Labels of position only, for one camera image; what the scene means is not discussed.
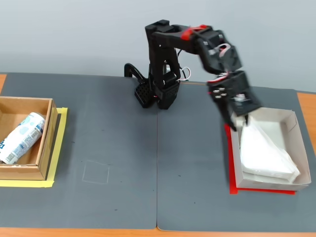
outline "dark gray table mat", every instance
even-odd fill
[[[294,110],[312,183],[295,196],[229,194],[227,138],[206,86],[181,85],[158,112],[158,227],[170,231],[315,232],[316,159],[295,90],[254,88],[265,107]]]
[[[52,188],[0,188],[0,227],[152,229],[157,216],[157,109],[127,78],[9,74],[1,95],[68,107]]]

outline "white can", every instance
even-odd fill
[[[38,113],[30,113],[0,143],[0,161],[15,164],[32,145],[42,136],[45,119]]]

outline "wooden table edge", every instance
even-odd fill
[[[0,75],[0,92],[6,75]],[[306,126],[316,150],[316,95],[297,93],[303,111]],[[259,232],[178,232],[162,231],[158,227],[152,230],[125,229],[35,229],[0,228],[2,237],[316,237],[316,233],[259,233]]]

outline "red bracket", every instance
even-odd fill
[[[200,25],[197,27],[189,27],[185,30],[185,32],[183,32],[183,34],[181,35],[181,39],[182,40],[190,40],[190,36],[193,34],[193,31],[200,31],[200,30],[204,30],[208,28],[207,25]]]

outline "open cardboard box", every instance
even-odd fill
[[[45,180],[57,109],[53,99],[0,96],[0,141],[5,139],[31,112],[45,118],[42,137],[16,164],[0,164],[0,179]]]
[[[244,118],[233,116],[232,119],[237,127],[237,132],[231,131],[236,186],[238,188],[293,191],[307,187],[311,182],[311,175],[295,112],[291,110],[260,108],[250,113],[250,115],[279,148],[288,152],[301,174],[293,183],[289,183],[286,179],[243,172],[239,146]]]

